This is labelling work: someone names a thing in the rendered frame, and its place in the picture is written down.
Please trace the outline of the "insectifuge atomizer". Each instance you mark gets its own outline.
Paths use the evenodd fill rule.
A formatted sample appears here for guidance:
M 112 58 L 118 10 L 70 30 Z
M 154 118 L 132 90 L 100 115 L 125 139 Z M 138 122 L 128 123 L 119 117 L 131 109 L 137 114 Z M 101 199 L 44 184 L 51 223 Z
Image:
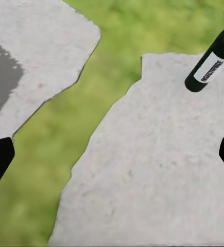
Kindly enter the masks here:
M 224 68 L 224 30 L 191 71 L 185 80 L 185 87 L 199 92 Z

